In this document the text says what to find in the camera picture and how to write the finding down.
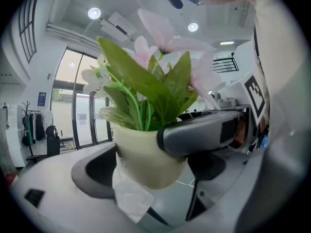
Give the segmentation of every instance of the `round ceiling light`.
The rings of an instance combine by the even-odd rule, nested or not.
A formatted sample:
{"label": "round ceiling light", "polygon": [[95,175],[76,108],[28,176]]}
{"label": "round ceiling light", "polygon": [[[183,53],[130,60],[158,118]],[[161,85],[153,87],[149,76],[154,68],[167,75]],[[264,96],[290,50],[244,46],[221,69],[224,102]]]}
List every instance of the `round ceiling light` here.
{"label": "round ceiling light", "polygon": [[98,8],[91,8],[87,14],[89,18],[97,19],[101,16],[101,11]]}
{"label": "round ceiling light", "polygon": [[188,30],[190,32],[195,32],[195,31],[198,30],[198,28],[199,28],[199,25],[197,23],[195,23],[195,22],[190,23],[189,26],[188,26]]}

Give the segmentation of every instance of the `white flower pot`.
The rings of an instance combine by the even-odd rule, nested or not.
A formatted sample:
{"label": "white flower pot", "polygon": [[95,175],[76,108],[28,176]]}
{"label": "white flower pot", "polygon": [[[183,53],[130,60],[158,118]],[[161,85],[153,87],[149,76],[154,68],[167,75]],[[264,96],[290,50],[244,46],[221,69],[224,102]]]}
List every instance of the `white flower pot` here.
{"label": "white flower pot", "polygon": [[144,132],[114,127],[114,140],[123,171],[149,189],[162,189],[182,173],[184,157],[173,157],[161,150],[156,141],[157,131]]}

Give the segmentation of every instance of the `air conditioner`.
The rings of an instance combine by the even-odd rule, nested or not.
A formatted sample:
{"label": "air conditioner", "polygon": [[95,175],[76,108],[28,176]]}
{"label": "air conditioner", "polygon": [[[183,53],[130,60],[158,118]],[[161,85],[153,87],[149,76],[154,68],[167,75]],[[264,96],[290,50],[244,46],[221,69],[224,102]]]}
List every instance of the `air conditioner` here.
{"label": "air conditioner", "polygon": [[109,19],[101,20],[101,30],[120,42],[126,41],[137,30],[119,13],[114,12]]}

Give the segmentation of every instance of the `white ceiling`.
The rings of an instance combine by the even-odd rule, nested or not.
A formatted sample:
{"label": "white ceiling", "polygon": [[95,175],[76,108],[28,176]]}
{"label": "white ceiling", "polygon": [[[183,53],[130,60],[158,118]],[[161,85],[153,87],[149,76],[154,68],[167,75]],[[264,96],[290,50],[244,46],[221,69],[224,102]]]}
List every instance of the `white ceiling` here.
{"label": "white ceiling", "polygon": [[[138,15],[138,8],[144,8],[169,18],[176,35],[193,37],[211,43],[218,50],[221,41],[235,40],[238,43],[249,40],[254,30],[255,9],[245,1],[236,1],[228,5],[197,6],[188,0],[182,0],[184,7],[173,8],[167,0],[55,0],[54,16],[50,23],[73,30],[95,39],[97,36],[108,38],[121,47],[133,47],[131,39],[118,42],[101,31],[100,19],[108,19],[115,11],[125,17],[137,30],[132,39],[144,35],[149,45],[154,41],[144,29]],[[102,14],[100,19],[91,20],[87,16],[90,8],[97,7]],[[199,29],[189,32],[188,25],[196,22]]]}

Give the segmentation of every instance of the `black square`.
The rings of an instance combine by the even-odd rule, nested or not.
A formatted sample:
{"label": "black square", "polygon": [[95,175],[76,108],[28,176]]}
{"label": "black square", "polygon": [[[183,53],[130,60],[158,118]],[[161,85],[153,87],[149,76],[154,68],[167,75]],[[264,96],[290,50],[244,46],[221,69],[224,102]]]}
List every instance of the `black square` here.
{"label": "black square", "polygon": [[28,200],[35,208],[38,208],[44,193],[45,192],[41,190],[30,189],[25,195],[25,199]]}
{"label": "black square", "polygon": [[[254,100],[253,95],[252,95],[252,92],[251,92],[251,90],[250,90],[250,87],[252,87],[253,83],[254,83],[254,85],[255,85],[255,91],[257,92],[257,90],[258,90],[258,93],[257,93],[257,94],[262,98],[262,102],[261,102],[259,108],[257,108],[256,103],[255,103],[255,100]],[[246,90],[248,91],[248,94],[249,94],[249,96],[251,97],[251,100],[252,100],[253,105],[254,105],[254,107],[255,107],[255,111],[256,111],[256,114],[257,114],[257,118],[259,118],[259,116],[260,116],[260,114],[261,114],[261,112],[262,112],[262,110],[263,110],[263,107],[264,107],[264,105],[265,105],[265,101],[264,101],[263,95],[262,95],[262,93],[261,93],[261,90],[260,90],[260,88],[259,88],[259,86],[258,86],[258,83],[257,83],[257,81],[256,81],[256,79],[255,79],[255,77],[254,77],[254,75],[252,75],[252,76],[249,78],[249,80],[245,82],[244,85],[245,85]]]}

